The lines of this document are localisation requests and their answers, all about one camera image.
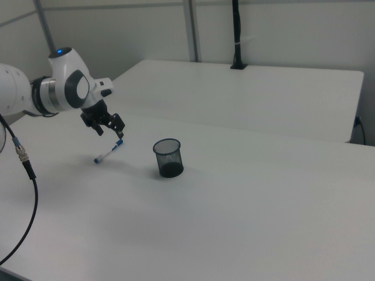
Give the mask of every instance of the white table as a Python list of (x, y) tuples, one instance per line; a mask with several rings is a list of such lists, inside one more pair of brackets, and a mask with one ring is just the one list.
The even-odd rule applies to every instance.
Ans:
[[(128, 113), (125, 144), (78, 111), (12, 125), (39, 209), (4, 268), (31, 280), (372, 280), (373, 147)], [(182, 143), (185, 171), (158, 176), (152, 145)], [(0, 253), (30, 219), (33, 188), (11, 142), (0, 154)]]
[(126, 112), (346, 142), (362, 80), (359, 71), (145, 60), (115, 86)]

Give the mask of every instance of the silver connector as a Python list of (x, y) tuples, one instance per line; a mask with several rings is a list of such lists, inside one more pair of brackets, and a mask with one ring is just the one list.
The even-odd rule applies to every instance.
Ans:
[(26, 153), (26, 150), (22, 145), (16, 146), (16, 153), (18, 154), (19, 160), (21, 160), (21, 162), (29, 160), (28, 154)]

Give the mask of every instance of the marker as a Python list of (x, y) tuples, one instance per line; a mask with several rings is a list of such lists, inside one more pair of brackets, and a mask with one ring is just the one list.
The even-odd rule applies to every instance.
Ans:
[(122, 143), (124, 143), (124, 141), (122, 139), (119, 139), (116, 142), (116, 145), (110, 151), (104, 152), (101, 155), (99, 155), (98, 157), (96, 157), (94, 159), (94, 162), (97, 163), (97, 164), (99, 164), (106, 156), (108, 156), (108, 154), (110, 154), (113, 150), (115, 150), (117, 147), (119, 147), (120, 145), (122, 145)]

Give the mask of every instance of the white wall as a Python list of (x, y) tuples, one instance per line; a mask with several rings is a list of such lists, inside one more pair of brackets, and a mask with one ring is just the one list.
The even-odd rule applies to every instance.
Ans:
[[(202, 61), (231, 63), (231, 1), (196, 2)], [(241, 45), (243, 62), (363, 71), (358, 114), (375, 145), (375, 2), (245, 4), (240, 15), (242, 36), (256, 36)], [(359, 127), (353, 137), (362, 143)]]
[[(0, 63), (22, 70), (28, 79), (51, 75), (50, 53), (31, 0), (0, 0)], [(22, 115), (8, 116), (8, 122)]]
[(182, 0), (45, 0), (42, 6), (56, 47), (75, 48), (95, 78), (116, 78), (143, 59), (190, 61)]

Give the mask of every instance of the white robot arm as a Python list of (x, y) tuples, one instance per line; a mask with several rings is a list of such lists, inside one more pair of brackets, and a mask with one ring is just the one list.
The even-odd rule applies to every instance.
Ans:
[(121, 139), (125, 124), (118, 114), (110, 115), (103, 98), (112, 94), (109, 78), (93, 79), (79, 54), (65, 47), (50, 54), (52, 77), (30, 82), (15, 67), (0, 64), (0, 114), (24, 111), (29, 115), (51, 115), (81, 108), (86, 124), (103, 134), (100, 125), (116, 132)]

